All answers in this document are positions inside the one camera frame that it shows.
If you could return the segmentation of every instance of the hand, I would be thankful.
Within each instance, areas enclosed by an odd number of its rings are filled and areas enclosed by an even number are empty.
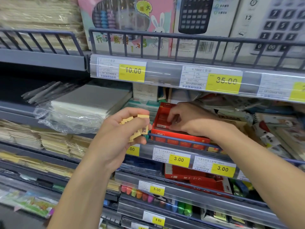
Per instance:
[[[109,175],[119,168],[130,146],[146,144],[146,138],[143,136],[135,138],[133,142],[128,142],[129,138],[137,130],[147,125],[149,125],[149,130],[152,128],[149,118],[136,117],[123,125],[119,124],[123,119],[138,114],[149,115],[149,111],[141,108],[124,108],[105,119],[86,151],[82,162],[89,160],[88,164],[104,166]]]
[[[219,129],[218,124],[227,124],[212,113],[189,102],[179,102],[170,110],[167,121],[172,122],[179,115],[177,123],[173,123],[169,129],[184,131],[193,136],[214,137]]]

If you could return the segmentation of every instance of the red product box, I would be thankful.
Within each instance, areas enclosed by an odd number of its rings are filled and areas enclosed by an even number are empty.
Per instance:
[[[197,170],[187,169],[180,166],[175,166],[171,164],[165,164],[165,178],[184,181],[186,183],[199,186],[202,188],[207,188],[219,192],[224,192],[227,194],[233,194],[232,189],[227,177],[221,177],[210,173],[200,172]],[[181,185],[186,188],[194,189],[197,191],[202,191],[198,188],[191,188],[189,186]],[[210,194],[220,195],[217,193],[203,191]]]
[[[192,136],[192,135],[187,134],[186,132],[171,131],[168,129],[168,127],[172,123],[167,122],[167,117],[170,113],[170,109],[174,106],[176,106],[176,105],[169,104],[169,103],[160,104],[156,118],[154,120],[154,123],[152,124],[151,133],[163,135],[163,136],[175,137],[175,138],[184,139],[184,140],[210,143],[211,140],[209,138],[200,137],[200,136]],[[166,142],[165,138],[161,138],[161,137],[157,137],[157,136],[152,136],[151,139],[155,140],[155,141]],[[173,145],[178,145],[179,141],[174,140],[174,139],[167,139],[167,143],[173,144]],[[188,142],[180,142],[180,146],[200,149],[200,150],[205,149],[205,146],[203,146],[203,145],[196,145],[196,144],[192,144],[192,143],[188,143]]]

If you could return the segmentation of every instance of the pink box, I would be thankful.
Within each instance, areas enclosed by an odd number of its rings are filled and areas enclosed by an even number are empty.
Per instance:
[[[78,0],[88,46],[88,29],[110,28],[172,33],[176,0]],[[93,33],[97,51],[109,51],[107,34]],[[111,34],[113,52],[124,53],[123,35]],[[127,35],[127,52],[141,53],[139,36]],[[172,40],[161,38],[160,56],[170,56]],[[157,55],[158,37],[144,37],[143,53]]]

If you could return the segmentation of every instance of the number keypad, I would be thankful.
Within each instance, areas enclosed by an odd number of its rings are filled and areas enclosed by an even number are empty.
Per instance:
[[[203,34],[207,31],[213,0],[182,0],[179,32]]]
[[[295,42],[304,35],[305,0],[273,0],[257,37],[266,40]],[[254,46],[254,51],[258,53],[263,49],[263,55],[281,56],[287,48],[286,45],[275,44],[267,44],[263,47],[263,43],[258,43]],[[293,52],[289,50],[288,57],[298,57],[298,55],[291,53]]]

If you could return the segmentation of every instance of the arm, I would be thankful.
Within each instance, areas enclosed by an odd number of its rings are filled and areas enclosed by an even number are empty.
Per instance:
[[[234,125],[189,103],[171,109],[168,121],[180,115],[171,130],[206,136],[225,150],[251,181],[262,199],[288,228],[305,225],[305,173],[257,144]]]
[[[111,174],[124,161],[126,150],[133,144],[146,144],[139,136],[129,138],[149,124],[149,118],[136,117],[120,125],[130,116],[149,115],[139,108],[124,108],[108,117],[91,142],[82,161],[68,182],[48,229],[96,229],[102,215],[103,202]]]

